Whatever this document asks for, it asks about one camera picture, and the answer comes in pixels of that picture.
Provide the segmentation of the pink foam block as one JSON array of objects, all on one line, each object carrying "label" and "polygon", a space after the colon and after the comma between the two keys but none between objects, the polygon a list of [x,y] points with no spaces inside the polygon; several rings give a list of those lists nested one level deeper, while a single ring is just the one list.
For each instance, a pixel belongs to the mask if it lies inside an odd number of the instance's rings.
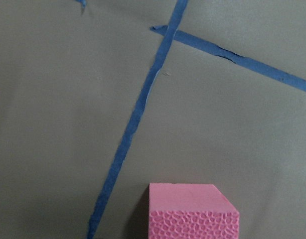
[{"label": "pink foam block", "polygon": [[150,239],[237,239],[239,219],[213,184],[149,184]]}]

